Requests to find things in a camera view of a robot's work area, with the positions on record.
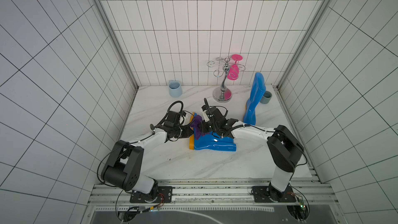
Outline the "purple cloth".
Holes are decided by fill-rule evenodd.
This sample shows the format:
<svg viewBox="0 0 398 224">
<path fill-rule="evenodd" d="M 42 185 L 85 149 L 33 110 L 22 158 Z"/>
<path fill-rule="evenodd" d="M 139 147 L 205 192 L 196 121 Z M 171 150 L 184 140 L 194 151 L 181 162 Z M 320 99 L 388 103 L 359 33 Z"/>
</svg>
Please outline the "purple cloth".
<svg viewBox="0 0 398 224">
<path fill-rule="evenodd" d="M 205 136 L 205 132 L 203 130 L 203 119 L 200 115 L 194 113 L 194 116 L 190 122 L 190 127 L 194 131 L 195 140 L 199 140 L 202 136 Z"/>
</svg>

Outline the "blue rubber boot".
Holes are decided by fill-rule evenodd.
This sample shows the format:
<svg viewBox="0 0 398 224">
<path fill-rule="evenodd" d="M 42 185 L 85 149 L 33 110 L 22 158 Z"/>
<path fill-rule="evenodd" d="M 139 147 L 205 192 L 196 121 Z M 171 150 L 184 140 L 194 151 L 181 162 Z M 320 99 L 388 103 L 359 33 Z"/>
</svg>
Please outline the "blue rubber boot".
<svg viewBox="0 0 398 224">
<path fill-rule="evenodd" d="M 216 150 L 216 151 L 236 151 L 236 144 L 232 138 L 221 138 L 213 132 L 206 133 L 199 140 L 194 139 L 192 135 L 189 139 L 189 149 L 190 150 Z"/>
<path fill-rule="evenodd" d="M 265 92 L 266 85 L 264 81 L 264 76 L 261 73 L 257 72 L 255 74 L 254 81 L 251 87 L 250 97 L 246 102 L 246 111 L 243 117 L 243 122 L 245 124 L 256 124 L 255 110 Z"/>
</svg>

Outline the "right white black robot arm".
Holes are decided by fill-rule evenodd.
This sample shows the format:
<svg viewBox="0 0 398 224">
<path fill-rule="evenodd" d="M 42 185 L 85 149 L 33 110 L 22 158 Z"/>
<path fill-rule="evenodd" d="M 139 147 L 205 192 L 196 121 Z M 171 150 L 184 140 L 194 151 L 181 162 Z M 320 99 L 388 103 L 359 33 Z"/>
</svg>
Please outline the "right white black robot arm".
<svg viewBox="0 0 398 224">
<path fill-rule="evenodd" d="M 218 106 L 202 106 L 204 119 L 194 127 L 196 135 L 211 134 L 215 136 L 217 144 L 222 139 L 244 139 L 247 141 L 266 144 L 275 171 L 268 190 L 271 193 L 284 194 L 297 167 L 307 164 L 307 160 L 300 164 L 301 158 L 305 158 L 304 148 L 290 130 L 284 125 L 276 128 L 261 128 L 245 123 L 237 119 L 227 119 Z"/>
</svg>

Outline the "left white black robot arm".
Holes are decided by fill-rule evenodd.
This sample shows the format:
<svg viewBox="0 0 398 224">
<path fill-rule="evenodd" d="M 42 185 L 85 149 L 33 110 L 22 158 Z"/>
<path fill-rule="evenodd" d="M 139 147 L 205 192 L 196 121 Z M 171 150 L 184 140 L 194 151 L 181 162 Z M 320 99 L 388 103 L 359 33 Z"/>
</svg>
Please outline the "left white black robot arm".
<svg viewBox="0 0 398 224">
<path fill-rule="evenodd" d="M 144 155 L 168 141 L 192 136 L 191 123 L 185 123 L 186 114 L 184 110 L 167 111 L 157 125 L 150 125 L 149 133 L 131 141 L 118 141 L 105 156 L 105 165 L 98 173 L 101 183 L 116 186 L 124 191 L 153 194 L 156 191 L 156 180 L 141 173 Z"/>
</svg>

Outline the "light blue mug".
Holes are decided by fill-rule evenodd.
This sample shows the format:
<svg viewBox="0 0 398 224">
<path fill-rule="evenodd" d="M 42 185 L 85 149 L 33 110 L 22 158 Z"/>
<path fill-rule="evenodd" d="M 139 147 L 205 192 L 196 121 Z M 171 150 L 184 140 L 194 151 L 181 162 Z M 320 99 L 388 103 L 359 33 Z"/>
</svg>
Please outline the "light blue mug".
<svg viewBox="0 0 398 224">
<path fill-rule="evenodd" d="M 182 95 L 182 87 L 179 81 L 169 81 L 169 94 L 171 97 L 180 97 Z"/>
</svg>

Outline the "pink wine glass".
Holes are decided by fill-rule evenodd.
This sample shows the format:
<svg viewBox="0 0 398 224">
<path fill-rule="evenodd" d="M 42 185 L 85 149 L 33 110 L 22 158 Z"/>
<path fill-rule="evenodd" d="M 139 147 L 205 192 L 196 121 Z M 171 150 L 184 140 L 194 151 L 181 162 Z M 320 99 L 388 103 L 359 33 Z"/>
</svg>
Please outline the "pink wine glass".
<svg viewBox="0 0 398 224">
<path fill-rule="evenodd" d="M 230 59 L 233 61 L 233 63 L 230 64 L 230 70 L 227 78 L 229 80 L 237 80 L 240 72 L 239 62 L 243 59 L 243 57 L 241 55 L 234 54 L 231 55 Z"/>
</svg>

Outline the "chrome glass holder stand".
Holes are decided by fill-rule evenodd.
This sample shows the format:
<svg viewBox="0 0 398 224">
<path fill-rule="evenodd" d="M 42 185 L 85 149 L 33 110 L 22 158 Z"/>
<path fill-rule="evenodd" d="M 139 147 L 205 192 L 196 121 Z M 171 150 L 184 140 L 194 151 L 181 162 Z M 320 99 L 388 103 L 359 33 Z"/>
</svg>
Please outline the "chrome glass holder stand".
<svg viewBox="0 0 398 224">
<path fill-rule="evenodd" d="M 226 86 L 226 80 L 228 79 L 227 75 L 230 70 L 230 64 L 233 63 L 230 58 L 231 57 L 216 58 L 214 61 L 207 62 L 207 66 L 209 68 L 217 67 L 217 69 L 214 70 L 214 76 L 222 79 L 220 87 L 216 88 L 212 93 L 213 98 L 220 103 L 226 103 L 232 98 L 232 92 Z M 246 67 L 242 64 L 239 64 L 239 68 L 240 72 L 246 69 Z"/>
</svg>

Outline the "grey-teal cup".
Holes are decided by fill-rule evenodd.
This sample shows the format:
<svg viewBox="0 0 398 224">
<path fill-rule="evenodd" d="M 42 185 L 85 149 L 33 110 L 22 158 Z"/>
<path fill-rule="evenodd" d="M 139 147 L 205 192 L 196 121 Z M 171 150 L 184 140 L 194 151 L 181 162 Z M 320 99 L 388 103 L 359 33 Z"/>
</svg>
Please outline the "grey-teal cup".
<svg viewBox="0 0 398 224">
<path fill-rule="evenodd" d="M 269 91 L 265 91 L 263 96 L 260 99 L 260 103 L 261 104 L 268 104 L 272 98 L 272 93 Z"/>
</svg>

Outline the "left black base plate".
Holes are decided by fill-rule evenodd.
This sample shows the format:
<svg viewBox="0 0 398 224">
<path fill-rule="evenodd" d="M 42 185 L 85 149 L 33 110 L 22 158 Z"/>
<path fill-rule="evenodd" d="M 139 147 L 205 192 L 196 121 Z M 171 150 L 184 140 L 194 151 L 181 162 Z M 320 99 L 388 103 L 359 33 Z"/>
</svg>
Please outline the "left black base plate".
<svg viewBox="0 0 398 224">
<path fill-rule="evenodd" d="M 131 193 L 130 203 L 171 203 L 173 196 L 173 187 L 171 186 L 155 186 L 148 194 L 134 191 Z"/>
</svg>

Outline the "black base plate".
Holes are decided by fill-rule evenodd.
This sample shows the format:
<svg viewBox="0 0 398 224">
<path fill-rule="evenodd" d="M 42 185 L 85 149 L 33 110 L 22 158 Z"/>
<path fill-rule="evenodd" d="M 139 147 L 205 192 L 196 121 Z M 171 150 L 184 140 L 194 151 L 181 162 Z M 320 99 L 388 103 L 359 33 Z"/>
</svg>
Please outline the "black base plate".
<svg viewBox="0 0 398 224">
<path fill-rule="evenodd" d="M 296 197 L 292 193 L 290 185 L 284 192 L 279 192 L 271 186 L 253 186 L 251 190 L 256 203 L 296 203 Z"/>
<path fill-rule="evenodd" d="M 148 194 L 134 191 L 131 193 L 130 203 L 171 203 L 173 196 L 173 187 L 171 186 L 155 186 Z"/>
</svg>

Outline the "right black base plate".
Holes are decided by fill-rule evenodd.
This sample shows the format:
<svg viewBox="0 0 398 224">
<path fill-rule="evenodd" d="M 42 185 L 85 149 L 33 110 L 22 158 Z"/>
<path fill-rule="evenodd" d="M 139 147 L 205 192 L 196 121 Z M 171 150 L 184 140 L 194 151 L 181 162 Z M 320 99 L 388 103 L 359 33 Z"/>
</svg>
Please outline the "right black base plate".
<svg viewBox="0 0 398 224">
<path fill-rule="evenodd" d="M 292 193 L 290 185 L 284 192 L 279 192 L 271 186 L 253 186 L 251 190 L 256 203 L 296 203 L 296 197 Z"/>
</svg>

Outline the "aluminium mounting rail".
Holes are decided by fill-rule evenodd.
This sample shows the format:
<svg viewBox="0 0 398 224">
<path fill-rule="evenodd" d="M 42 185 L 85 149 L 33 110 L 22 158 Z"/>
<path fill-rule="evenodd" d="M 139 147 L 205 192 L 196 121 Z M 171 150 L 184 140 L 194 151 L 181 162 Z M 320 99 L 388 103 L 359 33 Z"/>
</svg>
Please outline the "aluminium mounting rail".
<svg viewBox="0 0 398 224">
<path fill-rule="evenodd" d="M 269 181 L 259 180 L 163 180 L 151 199 L 138 192 L 124 192 L 116 187 L 95 185 L 88 204 L 99 210 L 126 211 L 129 207 L 157 210 L 270 210 L 279 205 L 335 205 L 337 197 L 328 184 L 318 180 L 298 179 L 290 183 L 287 193 L 272 200 L 266 192 Z"/>
</svg>

